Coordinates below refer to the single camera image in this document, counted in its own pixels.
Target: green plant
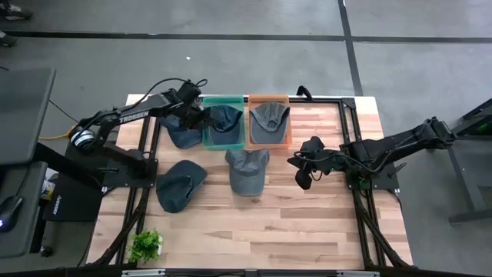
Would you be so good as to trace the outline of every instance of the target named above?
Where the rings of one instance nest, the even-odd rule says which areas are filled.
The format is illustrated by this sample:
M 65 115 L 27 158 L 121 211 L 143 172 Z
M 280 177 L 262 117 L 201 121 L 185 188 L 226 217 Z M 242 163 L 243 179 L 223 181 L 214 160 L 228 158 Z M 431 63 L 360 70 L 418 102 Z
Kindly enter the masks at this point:
M 133 235 L 133 246 L 130 247 L 129 262 L 143 261 L 148 262 L 150 259 L 156 260 L 159 257 L 158 249 L 162 242 L 159 240 L 161 234 L 155 229 L 152 233 L 144 230 L 140 235 Z

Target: wooden table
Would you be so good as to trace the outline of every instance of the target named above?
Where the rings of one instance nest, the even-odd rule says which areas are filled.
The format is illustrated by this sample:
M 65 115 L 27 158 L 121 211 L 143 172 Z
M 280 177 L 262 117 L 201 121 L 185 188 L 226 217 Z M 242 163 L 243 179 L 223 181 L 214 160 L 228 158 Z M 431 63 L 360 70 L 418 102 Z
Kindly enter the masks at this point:
M 140 97 L 129 95 L 127 104 Z M 355 97 L 355 101 L 363 139 L 382 138 L 375 99 Z M 140 266 L 362 269 L 354 202 L 346 188 L 344 174 L 333 172 L 323 176 L 321 181 L 313 182 L 310 190 L 303 191 L 294 180 L 297 169 L 286 162 L 301 143 L 313 135 L 319 136 L 327 148 L 339 149 L 343 139 L 337 106 L 291 104 L 291 124 L 293 143 L 289 149 L 271 150 L 264 191 L 257 197 L 232 193 L 225 151 L 208 151 L 202 145 L 177 149 L 167 130 L 162 128 L 157 152 L 159 174 L 166 173 L 176 162 L 188 159 L 204 167 L 208 177 L 188 207 L 178 214 L 164 212 L 155 190 L 151 190 L 145 228 L 157 229 L 165 243 L 158 261 Z M 141 125 L 142 121 L 122 125 L 117 144 L 124 149 L 136 149 Z M 116 189 L 103 199 L 88 262 L 101 256 L 120 231 L 128 191 Z M 411 264 L 404 221 L 396 199 L 388 192 L 375 191 L 374 201 L 382 233 L 402 259 Z M 373 239 L 371 235 L 368 237 L 371 257 L 376 261 Z

